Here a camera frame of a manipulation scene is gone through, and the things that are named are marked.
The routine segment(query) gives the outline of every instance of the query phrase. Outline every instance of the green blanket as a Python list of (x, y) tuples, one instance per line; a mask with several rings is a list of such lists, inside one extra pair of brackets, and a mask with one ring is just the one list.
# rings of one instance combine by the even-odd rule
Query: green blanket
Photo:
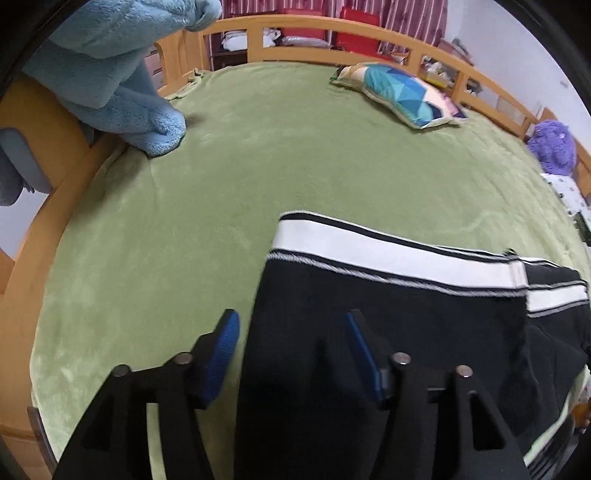
[[(311, 210), (421, 242), (543, 257), (590, 279), (586, 251), (525, 145), (470, 113), (413, 131), (334, 67), (266, 63), (207, 74), (175, 100), (187, 136), (104, 166), (47, 282), (31, 378), (59, 458), (108, 372), (160, 365), (223, 309), (242, 319), (222, 394), (199, 413), (214, 473), (232, 478), (242, 346), (279, 215)], [(152, 467), (158, 459), (150, 411)]]

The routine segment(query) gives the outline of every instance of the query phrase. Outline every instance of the white pillow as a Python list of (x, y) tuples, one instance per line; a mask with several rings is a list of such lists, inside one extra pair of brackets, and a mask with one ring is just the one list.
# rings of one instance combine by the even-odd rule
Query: white pillow
[(574, 216), (580, 212), (585, 222), (591, 226), (591, 212), (589, 212), (587, 202), (581, 195), (577, 183), (571, 177), (564, 175), (552, 175), (551, 173), (541, 173), (541, 175), (548, 184), (552, 185), (552, 188), (564, 203), (567, 213)]
[(314, 48), (330, 48), (330, 43), (321, 38), (313, 37), (295, 37), (293, 35), (283, 37), (281, 45), (284, 47), (314, 47)]
[[(274, 47), (274, 40), (281, 36), (281, 32), (275, 28), (265, 28), (262, 36), (263, 47)], [(248, 40), (245, 30), (230, 30), (222, 38), (222, 47), (228, 51), (246, 50)]]

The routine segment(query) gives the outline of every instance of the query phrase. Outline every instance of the wooden headboard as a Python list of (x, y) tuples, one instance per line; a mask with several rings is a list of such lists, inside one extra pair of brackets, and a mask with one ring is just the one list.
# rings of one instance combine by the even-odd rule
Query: wooden headboard
[[(549, 108), (544, 108), (542, 111), (542, 115), (540, 116), (540, 121), (544, 120), (558, 120), (556, 115), (552, 110)], [(579, 186), (579, 190), (581, 194), (587, 201), (587, 203), (591, 202), (591, 155), (585, 149), (584, 146), (581, 145), (581, 142), (574, 139), (575, 144), (577, 145), (577, 166), (573, 173), (573, 177)]]
[[(185, 30), (159, 40), (155, 43), (155, 46), (160, 53), (165, 83), (159, 90), (160, 94), (166, 96), (179, 90), (187, 83), (187, 79), (194, 68), (209, 70), (210, 59), (207, 53), (206, 37), (228, 30), (246, 30), (248, 37), (246, 57), (249, 63), (273, 60), (304, 61), (331, 65), (354, 65), (365, 61), (389, 63), (378, 60), (376, 57), (342, 50), (280, 46), (263, 48), (262, 38), (265, 27), (328, 30), (360, 35), (405, 47), (409, 52), (405, 62), (403, 64), (391, 62), (391, 64), (410, 75), (418, 75), (424, 56), (437, 59), (458, 71), (454, 88), (449, 92), (450, 97), (456, 103), (468, 105), (519, 138), (525, 138), (530, 125), (538, 122), (532, 112), (498, 85), (497, 82), (446, 51), (408, 35), (374, 25), (343, 20), (342, 18), (315, 17), (312, 15), (254, 15), (252, 17), (225, 18), (201, 32)], [(471, 95), (467, 91), (467, 83), (470, 79), (492, 90), (507, 104), (510, 104), (519, 113), (519, 119), (512, 118), (489, 105), (482, 98)]]

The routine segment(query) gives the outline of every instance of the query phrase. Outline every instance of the wooden bed frame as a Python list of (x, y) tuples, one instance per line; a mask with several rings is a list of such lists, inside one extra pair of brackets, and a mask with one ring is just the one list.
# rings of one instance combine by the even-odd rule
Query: wooden bed frame
[[(205, 31), (177, 32), (156, 42), (164, 72), (159, 92), (165, 96), (183, 87), (194, 69), (209, 70), (206, 37), (227, 30), (246, 30), (248, 62), (286, 60), (351, 65), (377, 61), (357, 53), (302, 47), (263, 48), (263, 28), (318, 28), (389, 41), (408, 49), (405, 64), (395, 64), (417, 75), (423, 56), (430, 56), (458, 70), (449, 95), (457, 103), (486, 115), (504, 130), (525, 139), (536, 118), (493, 80), (457, 57), (414, 38), (372, 25), (348, 20), (306, 15), (260, 15), (220, 20)], [(523, 117), (516, 122), (482, 99), (466, 91), (469, 79), (480, 82), (512, 105)], [(546, 110), (542, 119), (552, 118)], [(32, 480), (51, 478), (51, 452), (43, 447), (43, 425), (31, 409), (29, 361), (44, 287), (57, 246), (82, 194), (98, 168), (123, 143), (102, 135), (91, 147), (78, 121), (57, 102), (54, 95), (34, 80), (21, 76), (0, 103), (0, 128), (14, 127), (27, 139), (31, 150), (54, 190), (34, 218), (16, 261), (0, 250), (0, 434), (18, 463)], [(577, 182), (584, 196), (591, 194), (591, 157), (579, 148)]]

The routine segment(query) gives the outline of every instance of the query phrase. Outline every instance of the blue gripper pad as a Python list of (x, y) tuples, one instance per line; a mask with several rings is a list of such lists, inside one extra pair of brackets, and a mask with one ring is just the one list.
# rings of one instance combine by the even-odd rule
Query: blue gripper pad
[(359, 310), (346, 315), (347, 343), (365, 394), (370, 401), (384, 403), (389, 397), (388, 355)]
[(195, 395), (207, 408), (222, 389), (226, 370), (234, 354), (240, 335), (240, 318), (234, 310), (227, 309), (212, 333), (201, 335), (192, 354), (198, 372), (198, 388)]

